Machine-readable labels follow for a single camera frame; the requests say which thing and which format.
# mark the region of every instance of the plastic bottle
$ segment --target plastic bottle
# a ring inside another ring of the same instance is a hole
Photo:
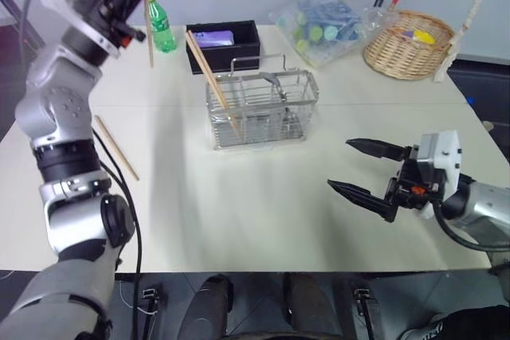
[[[167,13],[156,0],[149,0],[149,15],[151,16],[152,40],[156,49],[165,53],[175,50],[177,45],[170,29]]]

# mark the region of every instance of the wooden chopstick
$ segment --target wooden chopstick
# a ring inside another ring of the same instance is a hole
[[[147,30],[147,45],[149,46],[149,64],[154,68],[154,52],[152,48],[151,15],[149,14],[149,0],[143,0],[143,14],[145,15],[145,28]]]
[[[126,156],[124,155],[122,150],[119,148],[119,146],[113,139],[112,135],[110,135],[110,132],[104,125],[103,120],[98,115],[94,115],[94,119],[96,119],[97,125],[99,126],[101,132],[103,133],[103,136],[106,138],[106,140],[108,141],[110,146],[113,148],[113,151],[115,151],[115,153],[117,154],[117,157],[127,167],[127,171],[129,171],[129,173],[131,173],[131,175],[133,176],[133,178],[136,181],[139,181],[140,178],[138,177],[138,175],[136,174],[134,169],[131,167],[131,164],[129,163],[128,159],[126,158]]]
[[[230,106],[226,101],[225,96],[223,95],[222,89],[220,88],[218,82],[216,81],[216,77],[214,77],[213,71],[211,70],[209,63],[204,57],[202,50],[198,46],[198,43],[193,36],[193,33],[191,31],[187,31],[185,36],[186,41],[190,46],[191,52],[193,53],[193,56],[198,63],[198,66],[206,76],[206,79],[209,82],[210,86],[212,87],[213,92],[218,98],[218,101],[220,102],[221,106],[223,107],[223,109],[225,109],[225,112],[229,117],[230,126],[236,132],[236,136],[241,140],[241,130],[239,129],[239,126],[237,125],[235,118],[229,113]]]

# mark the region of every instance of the floor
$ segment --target floor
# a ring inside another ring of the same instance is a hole
[[[16,272],[2,279],[0,272],[0,319],[3,319],[33,277],[30,272]],[[141,287],[158,287],[162,292],[159,312],[152,328],[151,340],[174,340],[194,293],[203,281],[213,274],[146,274]],[[227,273],[234,285],[233,310],[228,317],[228,334],[240,334],[255,330],[290,330],[281,314],[281,277],[275,273]],[[313,274],[329,297],[332,306],[335,298],[332,285],[341,273]],[[112,295],[110,315],[113,321],[111,340],[128,339],[131,333],[131,309],[120,298],[132,299],[132,285],[116,282]],[[397,339],[413,327],[426,324],[437,314],[449,314],[467,308],[508,305],[500,292],[497,279],[484,270],[428,272],[403,276],[385,276],[369,281],[382,311],[382,324],[386,340]],[[139,315],[140,331],[144,315]],[[363,319],[357,317],[357,339],[368,339]]]

